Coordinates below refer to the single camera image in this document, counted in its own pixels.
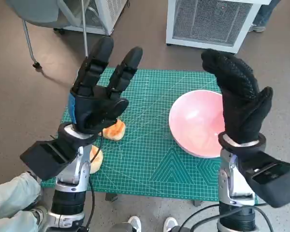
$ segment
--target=grid lines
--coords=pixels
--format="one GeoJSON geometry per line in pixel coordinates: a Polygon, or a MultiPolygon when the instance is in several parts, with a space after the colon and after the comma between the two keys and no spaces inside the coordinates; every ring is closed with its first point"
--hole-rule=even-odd
{"type": "MultiPolygon", "coordinates": [[[[113,70],[104,71],[99,85],[108,84],[113,70]]],[[[104,141],[101,169],[90,177],[95,191],[218,200],[220,158],[187,154],[169,129],[172,104],[196,89],[219,92],[215,77],[207,72],[138,70],[122,94],[130,102],[120,117],[127,125],[125,136],[118,142],[104,141]]],[[[70,121],[67,108],[61,122],[65,121],[70,121]]],[[[54,178],[42,183],[44,187],[54,185],[54,178]]]]}

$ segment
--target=pastry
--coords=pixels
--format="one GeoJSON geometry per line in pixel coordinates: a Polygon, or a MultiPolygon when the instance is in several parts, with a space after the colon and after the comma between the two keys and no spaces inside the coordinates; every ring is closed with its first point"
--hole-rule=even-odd
{"type": "MultiPolygon", "coordinates": [[[[91,151],[90,151],[90,160],[92,160],[92,158],[96,155],[97,151],[98,151],[98,148],[92,145],[91,151]]],[[[91,163],[90,174],[96,173],[100,169],[102,161],[103,161],[103,152],[102,150],[100,150],[98,155],[95,157],[95,159],[91,163]]]]}
{"type": "Polygon", "coordinates": [[[120,119],[117,119],[117,123],[103,129],[103,137],[110,140],[121,140],[124,137],[126,125],[120,119]]]}

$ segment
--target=pink bowl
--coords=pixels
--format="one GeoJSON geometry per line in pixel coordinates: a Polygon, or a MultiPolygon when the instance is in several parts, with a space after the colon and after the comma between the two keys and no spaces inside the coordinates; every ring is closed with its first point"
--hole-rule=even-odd
{"type": "Polygon", "coordinates": [[[224,131],[222,96],[196,90],[180,96],[173,104],[169,125],[178,145],[200,158],[220,156],[218,134],[224,131]]]}

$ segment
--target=light blue pants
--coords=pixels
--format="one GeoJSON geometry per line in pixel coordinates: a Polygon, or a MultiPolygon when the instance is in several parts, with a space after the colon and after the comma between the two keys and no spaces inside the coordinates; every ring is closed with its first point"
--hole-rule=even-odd
{"type": "Polygon", "coordinates": [[[0,232],[37,232],[37,219],[22,211],[39,196],[41,187],[29,174],[23,173],[0,185],[0,232]]]}

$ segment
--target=shoe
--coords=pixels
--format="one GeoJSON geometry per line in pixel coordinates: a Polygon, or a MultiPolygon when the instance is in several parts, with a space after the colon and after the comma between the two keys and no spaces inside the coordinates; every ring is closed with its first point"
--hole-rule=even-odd
{"type": "Polygon", "coordinates": [[[175,226],[178,226],[178,223],[174,217],[168,217],[163,226],[163,232],[169,232],[175,226]]]}
{"type": "Polygon", "coordinates": [[[47,209],[44,206],[37,206],[34,209],[29,210],[37,218],[37,225],[39,229],[43,227],[47,220],[47,209]]]}
{"type": "Polygon", "coordinates": [[[256,26],[256,25],[251,25],[251,27],[249,28],[249,31],[248,32],[264,32],[265,31],[265,27],[261,27],[261,26],[256,26]]]}
{"type": "Polygon", "coordinates": [[[128,223],[136,229],[136,232],[141,232],[141,220],[137,216],[132,216],[128,223]]]}

